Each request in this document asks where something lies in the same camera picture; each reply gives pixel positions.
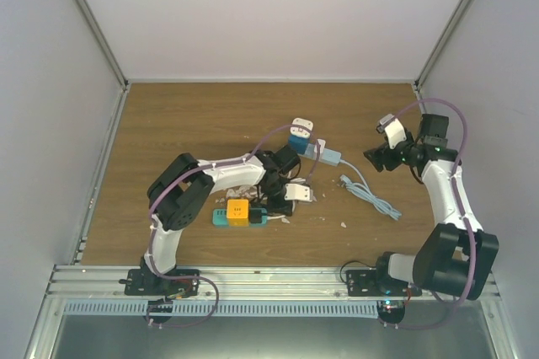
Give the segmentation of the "teal power strip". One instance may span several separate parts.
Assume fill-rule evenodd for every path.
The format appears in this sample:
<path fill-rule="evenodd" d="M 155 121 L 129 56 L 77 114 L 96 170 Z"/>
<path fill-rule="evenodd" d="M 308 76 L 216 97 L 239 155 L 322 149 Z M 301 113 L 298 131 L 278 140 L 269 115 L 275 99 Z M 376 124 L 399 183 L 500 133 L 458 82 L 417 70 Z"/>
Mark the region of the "teal power strip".
<path fill-rule="evenodd" d="M 250 208 L 242 217 L 229 217 L 227 209 L 215 209 L 212 224 L 217 228 L 261 228 L 268 222 L 268 213 L 264 208 Z"/>

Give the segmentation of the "yellow cube socket adapter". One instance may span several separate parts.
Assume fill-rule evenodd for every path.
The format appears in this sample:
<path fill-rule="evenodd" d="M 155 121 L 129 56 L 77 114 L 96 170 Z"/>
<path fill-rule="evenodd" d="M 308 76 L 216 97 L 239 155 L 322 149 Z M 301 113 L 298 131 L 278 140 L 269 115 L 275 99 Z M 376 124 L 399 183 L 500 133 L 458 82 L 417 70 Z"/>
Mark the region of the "yellow cube socket adapter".
<path fill-rule="evenodd" d="M 248 227 L 248 199 L 229 199 L 227 201 L 226 219 L 229 227 Z"/>

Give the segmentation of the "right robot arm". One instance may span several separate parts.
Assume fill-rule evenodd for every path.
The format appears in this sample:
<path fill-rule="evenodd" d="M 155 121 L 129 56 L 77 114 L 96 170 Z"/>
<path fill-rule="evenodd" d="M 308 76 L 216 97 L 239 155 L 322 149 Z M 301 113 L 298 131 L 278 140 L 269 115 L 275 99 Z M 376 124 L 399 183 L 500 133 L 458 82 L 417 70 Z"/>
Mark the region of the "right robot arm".
<path fill-rule="evenodd" d="M 476 300 L 481 295 L 499 251 L 498 238 L 486 233 L 475 218 L 462 182 L 457 150 L 447 146 L 449 119 L 423 115 L 413 135 L 392 114 L 377 130 L 384 142 L 365 151 L 382 172 L 407 165 L 425 186 L 435 219 L 432 233 L 416 255 L 387 251 L 376 261 L 373 286 L 391 296 L 404 284 L 453 297 Z"/>

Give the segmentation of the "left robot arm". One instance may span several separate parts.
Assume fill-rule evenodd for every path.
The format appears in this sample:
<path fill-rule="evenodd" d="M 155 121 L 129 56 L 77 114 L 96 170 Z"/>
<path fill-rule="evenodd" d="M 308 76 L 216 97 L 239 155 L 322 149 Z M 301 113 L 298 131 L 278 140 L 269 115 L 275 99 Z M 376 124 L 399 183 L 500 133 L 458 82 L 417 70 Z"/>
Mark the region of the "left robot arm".
<path fill-rule="evenodd" d="M 293 201 L 287 198 L 286 176 L 301 165 L 296 151 L 285 145 L 277 152 L 256 151 L 238 158 L 197 160 L 180 154 L 148 188 L 151 236 L 140 269 L 131 276 L 140 289 L 163 295 L 173 287 L 174 276 L 198 276 L 180 272 L 176 252 L 181 233 L 199 215 L 208 197 L 221 190 L 254 187 L 255 201 L 248 209 L 264 209 L 270 215 L 290 216 Z"/>

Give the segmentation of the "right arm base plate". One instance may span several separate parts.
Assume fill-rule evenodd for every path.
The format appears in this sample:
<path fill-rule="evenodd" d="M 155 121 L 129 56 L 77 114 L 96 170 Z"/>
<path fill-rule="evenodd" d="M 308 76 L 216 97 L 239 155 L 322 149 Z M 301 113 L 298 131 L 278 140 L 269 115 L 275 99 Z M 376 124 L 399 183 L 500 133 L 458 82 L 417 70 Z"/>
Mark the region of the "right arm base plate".
<path fill-rule="evenodd" d="M 340 267 L 339 278 L 345 284 L 349 297 L 421 297 L 422 291 L 409 283 L 391 278 L 387 265 L 363 265 L 358 260 Z"/>

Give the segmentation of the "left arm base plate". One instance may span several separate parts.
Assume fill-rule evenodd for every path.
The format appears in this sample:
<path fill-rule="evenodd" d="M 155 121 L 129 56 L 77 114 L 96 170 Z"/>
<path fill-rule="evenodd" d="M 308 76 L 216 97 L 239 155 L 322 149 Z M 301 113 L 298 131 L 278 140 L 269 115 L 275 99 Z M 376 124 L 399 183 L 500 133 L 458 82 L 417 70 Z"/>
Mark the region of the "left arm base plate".
<path fill-rule="evenodd" d="M 146 266 L 131 269 L 119 283 L 125 287 L 127 296 L 158 296 L 182 298 L 196 296 L 198 293 L 199 270 L 172 269 L 168 276 L 181 277 L 181 280 L 168 280 L 153 274 Z"/>

